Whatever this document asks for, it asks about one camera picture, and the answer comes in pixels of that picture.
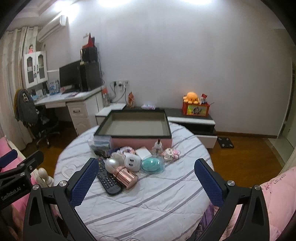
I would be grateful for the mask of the black tv remote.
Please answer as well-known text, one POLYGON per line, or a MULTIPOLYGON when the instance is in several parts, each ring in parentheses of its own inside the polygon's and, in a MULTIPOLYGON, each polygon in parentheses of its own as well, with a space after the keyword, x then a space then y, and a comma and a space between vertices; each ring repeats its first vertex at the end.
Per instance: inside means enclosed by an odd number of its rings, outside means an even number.
POLYGON ((114 196, 118 195, 122 191, 121 184, 116 180, 116 178, 107 172, 105 168, 105 162, 102 158, 98 158, 99 170, 97 177, 102 184, 104 190, 108 195, 114 196))

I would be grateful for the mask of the clear dental flosser box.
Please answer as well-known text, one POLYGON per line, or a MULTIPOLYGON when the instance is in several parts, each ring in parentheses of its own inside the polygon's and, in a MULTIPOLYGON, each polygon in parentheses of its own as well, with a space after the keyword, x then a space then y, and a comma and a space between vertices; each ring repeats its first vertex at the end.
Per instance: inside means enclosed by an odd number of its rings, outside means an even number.
POLYGON ((93 151, 106 151, 112 147, 111 140, 112 138, 110 136, 93 136, 87 143, 93 151))

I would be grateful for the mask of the rose gold metal canister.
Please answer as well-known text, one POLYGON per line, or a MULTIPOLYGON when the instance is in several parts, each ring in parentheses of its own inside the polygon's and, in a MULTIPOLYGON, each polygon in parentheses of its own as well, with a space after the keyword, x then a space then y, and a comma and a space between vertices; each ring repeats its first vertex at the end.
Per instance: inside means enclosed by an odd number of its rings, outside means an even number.
POLYGON ((136 185, 138 181, 138 176, 124 166, 118 166, 115 169, 113 175, 121 184, 126 187, 127 190, 136 185))

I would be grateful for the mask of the white astronaut figure lamp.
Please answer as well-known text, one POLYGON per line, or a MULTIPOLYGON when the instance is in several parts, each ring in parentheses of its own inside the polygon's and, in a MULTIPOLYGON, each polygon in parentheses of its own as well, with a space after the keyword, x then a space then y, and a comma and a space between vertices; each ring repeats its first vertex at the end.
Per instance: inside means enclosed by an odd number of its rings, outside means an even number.
POLYGON ((126 156, 121 151, 113 152, 110 158, 105 161, 105 168, 108 173, 113 174, 117 167, 125 165, 126 156))

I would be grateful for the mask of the white cube power adapter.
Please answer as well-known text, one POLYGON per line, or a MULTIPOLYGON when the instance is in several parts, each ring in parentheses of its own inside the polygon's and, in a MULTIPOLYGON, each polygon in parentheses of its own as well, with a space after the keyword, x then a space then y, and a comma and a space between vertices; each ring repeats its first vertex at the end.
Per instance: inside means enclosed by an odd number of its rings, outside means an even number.
POLYGON ((141 158, 138 155, 126 153, 124 165, 130 171, 138 172, 140 170, 141 158))

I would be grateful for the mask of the pink white block kitty figure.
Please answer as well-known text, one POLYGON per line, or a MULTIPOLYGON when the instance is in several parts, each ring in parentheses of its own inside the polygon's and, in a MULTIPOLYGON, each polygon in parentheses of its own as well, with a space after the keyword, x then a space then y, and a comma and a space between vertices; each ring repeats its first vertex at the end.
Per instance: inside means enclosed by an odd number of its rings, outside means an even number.
POLYGON ((165 162, 175 161, 179 158, 180 151, 173 148, 167 148, 162 152, 161 156, 165 162))

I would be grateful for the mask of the white square box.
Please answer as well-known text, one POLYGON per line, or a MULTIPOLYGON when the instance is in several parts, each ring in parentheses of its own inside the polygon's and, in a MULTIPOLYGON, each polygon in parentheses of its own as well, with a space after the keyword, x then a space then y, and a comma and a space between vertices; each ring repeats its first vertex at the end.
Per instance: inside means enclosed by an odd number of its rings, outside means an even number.
POLYGON ((136 149, 135 153, 141 158, 141 160, 144 160, 152 156, 151 152, 146 147, 136 149))

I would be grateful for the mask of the teal ball clear dome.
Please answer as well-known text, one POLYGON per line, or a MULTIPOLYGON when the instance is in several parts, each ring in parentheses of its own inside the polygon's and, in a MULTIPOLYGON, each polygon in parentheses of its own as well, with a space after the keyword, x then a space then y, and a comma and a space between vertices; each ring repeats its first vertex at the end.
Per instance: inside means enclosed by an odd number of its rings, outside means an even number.
POLYGON ((142 160, 140 168, 150 174, 162 173, 165 170, 165 163, 163 158, 151 156, 142 160))

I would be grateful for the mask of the clear glass perfume bottle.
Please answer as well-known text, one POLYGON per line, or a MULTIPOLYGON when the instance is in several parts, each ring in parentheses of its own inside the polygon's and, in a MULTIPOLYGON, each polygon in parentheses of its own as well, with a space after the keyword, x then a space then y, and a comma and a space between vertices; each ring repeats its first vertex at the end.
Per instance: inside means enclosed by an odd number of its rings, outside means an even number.
POLYGON ((154 146, 152 147, 151 153, 153 156, 160 156, 163 152, 163 144, 161 142, 161 139, 158 138, 158 140, 155 142, 154 146))

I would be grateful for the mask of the black hair clip with flowers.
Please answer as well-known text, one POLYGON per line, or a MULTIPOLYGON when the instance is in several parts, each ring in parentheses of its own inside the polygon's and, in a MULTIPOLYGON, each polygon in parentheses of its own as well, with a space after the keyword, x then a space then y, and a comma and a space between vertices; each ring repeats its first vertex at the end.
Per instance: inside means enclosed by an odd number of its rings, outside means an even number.
POLYGON ((111 150, 94 150, 96 156, 102 158, 109 158, 111 156, 111 150))

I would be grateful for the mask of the black office chair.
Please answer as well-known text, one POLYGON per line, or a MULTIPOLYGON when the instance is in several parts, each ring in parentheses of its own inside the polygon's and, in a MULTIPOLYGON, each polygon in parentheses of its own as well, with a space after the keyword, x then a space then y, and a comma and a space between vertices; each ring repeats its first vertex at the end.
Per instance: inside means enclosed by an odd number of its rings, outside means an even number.
POLYGON ((24 126, 33 134, 35 138, 36 147, 39 148, 42 141, 47 145, 47 148, 51 147, 50 138, 53 135, 59 135, 59 121, 53 110, 47 110, 43 106, 34 106, 31 108, 30 115, 27 121, 24 121, 24 126))

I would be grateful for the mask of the pink blanket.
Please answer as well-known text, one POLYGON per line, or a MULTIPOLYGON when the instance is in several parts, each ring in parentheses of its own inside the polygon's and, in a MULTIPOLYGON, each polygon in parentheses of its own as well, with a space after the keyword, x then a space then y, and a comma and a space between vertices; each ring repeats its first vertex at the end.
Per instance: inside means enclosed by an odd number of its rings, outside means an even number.
POLYGON ((270 240, 276 240, 295 212, 295 167, 260 185, 264 195, 270 240))

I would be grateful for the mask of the grey jacket on chair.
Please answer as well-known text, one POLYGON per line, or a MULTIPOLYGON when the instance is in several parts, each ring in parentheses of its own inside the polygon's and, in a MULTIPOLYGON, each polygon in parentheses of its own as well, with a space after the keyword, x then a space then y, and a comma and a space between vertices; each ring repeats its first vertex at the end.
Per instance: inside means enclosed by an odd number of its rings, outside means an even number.
POLYGON ((33 126, 38 122, 38 113, 34 101, 26 89, 18 89, 14 98, 15 119, 24 126, 33 126))

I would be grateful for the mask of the white computer desk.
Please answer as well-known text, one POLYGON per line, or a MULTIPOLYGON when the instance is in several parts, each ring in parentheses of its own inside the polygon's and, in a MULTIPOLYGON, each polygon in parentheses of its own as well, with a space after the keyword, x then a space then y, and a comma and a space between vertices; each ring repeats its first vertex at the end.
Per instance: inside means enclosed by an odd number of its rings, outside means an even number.
POLYGON ((88 92, 71 92, 49 95, 35 101, 35 105, 45 108, 68 108, 77 135, 97 125, 96 114, 103 108, 103 87, 88 92))

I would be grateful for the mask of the black bathroom scale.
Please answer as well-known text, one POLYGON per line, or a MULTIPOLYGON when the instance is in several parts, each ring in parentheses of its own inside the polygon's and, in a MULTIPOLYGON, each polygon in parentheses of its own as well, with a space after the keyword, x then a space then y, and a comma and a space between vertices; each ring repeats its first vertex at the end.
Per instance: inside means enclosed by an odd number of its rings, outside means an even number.
POLYGON ((234 145, 228 137, 217 137, 218 144, 222 149, 233 149, 234 145))

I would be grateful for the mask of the round table striped cloth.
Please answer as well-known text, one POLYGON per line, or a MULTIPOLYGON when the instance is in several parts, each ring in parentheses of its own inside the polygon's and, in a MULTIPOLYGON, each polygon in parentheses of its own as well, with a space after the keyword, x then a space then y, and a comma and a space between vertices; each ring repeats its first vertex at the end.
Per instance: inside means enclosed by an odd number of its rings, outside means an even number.
POLYGON ((194 173, 194 163, 211 158, 185 127, 170 123, 177 161, 158 174, 138 173, 138 182, 116 196, 95 179, 76 211, 97 240, 187 240, 210 200, 194 173))

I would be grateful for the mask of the white glass door cabinet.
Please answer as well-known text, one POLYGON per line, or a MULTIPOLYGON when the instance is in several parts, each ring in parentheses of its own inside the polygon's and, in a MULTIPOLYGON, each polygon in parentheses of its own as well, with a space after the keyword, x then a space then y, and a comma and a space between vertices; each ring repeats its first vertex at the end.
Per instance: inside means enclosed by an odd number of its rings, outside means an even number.
POLYGON ((46 52, 24 54, 21 59, 21 72, 25 89, 48 81, 46 52))

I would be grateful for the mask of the black computer monitor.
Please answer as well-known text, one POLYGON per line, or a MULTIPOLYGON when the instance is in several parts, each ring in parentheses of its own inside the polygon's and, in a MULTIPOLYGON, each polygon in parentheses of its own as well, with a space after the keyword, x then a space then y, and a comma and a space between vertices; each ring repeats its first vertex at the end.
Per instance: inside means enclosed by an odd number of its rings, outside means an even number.
POLYGON ((80 61, 60 67, 59 80, 62 93, 80 91, 80 61))

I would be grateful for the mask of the orange lid bottle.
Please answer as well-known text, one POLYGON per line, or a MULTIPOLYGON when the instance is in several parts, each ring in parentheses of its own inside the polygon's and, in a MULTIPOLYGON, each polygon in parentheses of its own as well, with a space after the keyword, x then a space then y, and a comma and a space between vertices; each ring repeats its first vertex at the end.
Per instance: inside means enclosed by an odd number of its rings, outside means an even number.
POLYGON ((103 98, 104 106, 105 107, 110 106, 110 98, 109 98, 108 90, 106 87, 102 89, 102 98, 103 98))

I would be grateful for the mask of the black white tv cabinet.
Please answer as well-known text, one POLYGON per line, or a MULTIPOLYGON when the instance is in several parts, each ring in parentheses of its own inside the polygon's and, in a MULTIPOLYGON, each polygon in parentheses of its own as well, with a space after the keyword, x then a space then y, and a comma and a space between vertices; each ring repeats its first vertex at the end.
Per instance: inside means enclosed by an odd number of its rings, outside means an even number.
MULTIPOLYGON (((109 107, 103 108, 95 114, 97 124, 100 125, 112 110, 144 110, 140 107, 128 108, 122 103, 111 104, 109 107)), ((178 108, 163 108, 168 117, 168 121, 178 123, 195 134, 207 149, 213 149, 217 141, 217 133, 215 131, 215 121, 210 115, 207 117, 184 115, 178 108)))

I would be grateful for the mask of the black computer tower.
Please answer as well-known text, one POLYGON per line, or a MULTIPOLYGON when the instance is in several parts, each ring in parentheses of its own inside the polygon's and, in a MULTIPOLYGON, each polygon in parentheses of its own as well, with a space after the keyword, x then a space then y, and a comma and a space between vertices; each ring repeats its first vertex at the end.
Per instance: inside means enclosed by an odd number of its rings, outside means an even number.
POLYGON ((101 72, 98 62, 80 65, 81 91, 87 92, 101 87, 102 80, 100 74, 101 72))

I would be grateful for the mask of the orange snack bag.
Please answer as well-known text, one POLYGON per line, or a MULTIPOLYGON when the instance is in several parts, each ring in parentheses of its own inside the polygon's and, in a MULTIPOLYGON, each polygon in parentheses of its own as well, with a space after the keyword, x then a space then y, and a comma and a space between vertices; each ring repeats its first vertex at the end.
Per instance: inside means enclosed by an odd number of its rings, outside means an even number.
POLYGON ((130 108, 134 108, 134 106, 135 106, 135 104, 134 104, 134 96, 133 96, 133 93, 132 92, 130 92, 128 94, 128 106, 130 108))

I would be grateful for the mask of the red cartoon storage crate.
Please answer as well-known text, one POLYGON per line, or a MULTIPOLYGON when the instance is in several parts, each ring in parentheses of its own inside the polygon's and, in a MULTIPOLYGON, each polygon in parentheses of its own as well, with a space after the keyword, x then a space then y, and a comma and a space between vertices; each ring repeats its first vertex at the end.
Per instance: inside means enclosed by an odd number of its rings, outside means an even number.
POLYGON ((188 104, 183 103, 182 112, 184 115, 208 117, 210 104, 188 104))

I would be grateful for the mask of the black speaker box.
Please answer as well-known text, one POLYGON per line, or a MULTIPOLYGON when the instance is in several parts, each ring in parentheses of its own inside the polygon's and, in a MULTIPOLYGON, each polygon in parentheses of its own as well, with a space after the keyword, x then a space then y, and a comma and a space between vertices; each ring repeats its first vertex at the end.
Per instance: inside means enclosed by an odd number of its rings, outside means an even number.
POLYGON ((81 61, 82 62, 97 62, 98 61, 98 51, 95 46, 82 48, 80 50, 81 61))

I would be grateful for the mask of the tissue packet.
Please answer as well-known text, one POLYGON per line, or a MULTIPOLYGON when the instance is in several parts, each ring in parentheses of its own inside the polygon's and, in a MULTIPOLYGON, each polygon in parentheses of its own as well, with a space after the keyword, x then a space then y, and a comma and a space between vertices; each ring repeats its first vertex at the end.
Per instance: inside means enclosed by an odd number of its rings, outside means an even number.
POLYGON ((156 109, 156 106, 155 105, 152 105, 152 104, 143 104, 141 106, 142 109, 146 109, 146 110, 155 110, 156 109))

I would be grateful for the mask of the white air conditioner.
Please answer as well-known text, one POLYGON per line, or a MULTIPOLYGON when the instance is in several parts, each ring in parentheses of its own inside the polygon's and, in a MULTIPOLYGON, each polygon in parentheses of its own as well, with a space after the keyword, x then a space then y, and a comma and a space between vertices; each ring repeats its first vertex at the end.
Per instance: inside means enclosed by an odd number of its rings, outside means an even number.
POLYGON ((68 17, 65 15, 60 15, 55 19, 51 20, 46 24, 37 34, 37 41, 43 42, 46 40, 51 34, 58 32, 67 26, 68 17))

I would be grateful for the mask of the orange octopus plush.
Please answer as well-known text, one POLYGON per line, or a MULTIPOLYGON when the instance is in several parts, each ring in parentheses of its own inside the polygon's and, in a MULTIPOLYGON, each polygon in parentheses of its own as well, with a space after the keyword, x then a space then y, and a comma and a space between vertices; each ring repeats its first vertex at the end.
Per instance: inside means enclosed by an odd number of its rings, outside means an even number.
POLYGON ((200 100, 195 92, 188 92, 183 97, 183 102, 187 104, 199 104, 200 100))

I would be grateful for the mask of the white wall power strip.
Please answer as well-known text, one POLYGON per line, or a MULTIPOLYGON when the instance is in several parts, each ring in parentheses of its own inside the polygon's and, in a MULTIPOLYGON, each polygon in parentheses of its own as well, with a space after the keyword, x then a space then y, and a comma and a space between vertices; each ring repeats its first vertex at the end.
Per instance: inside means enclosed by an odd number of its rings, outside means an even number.
POLYGON ((115 85, 115 86, 127 86, 127 85, 129 85, 129 80, 127 80, 127 79, 119 79, 119 80, 117 80, 117 81, 112 81, 111 82, 111 85, 115 85))

